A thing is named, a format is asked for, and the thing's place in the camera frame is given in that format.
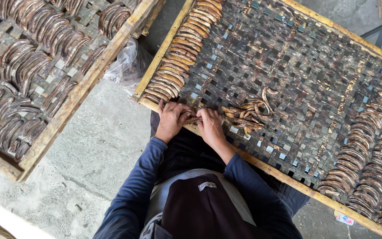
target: blue long sleeve shirt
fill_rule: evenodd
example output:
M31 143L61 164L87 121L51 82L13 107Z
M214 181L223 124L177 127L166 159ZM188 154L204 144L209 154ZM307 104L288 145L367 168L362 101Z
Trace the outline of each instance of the blue long sleeve shirt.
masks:
M151 138L119 193L107 209L93 239L138 239L144 227L157 170L167 145ZM226 166L224 177L243 196L258 227L276 238L302 238L286 206L266 182L235 154Z

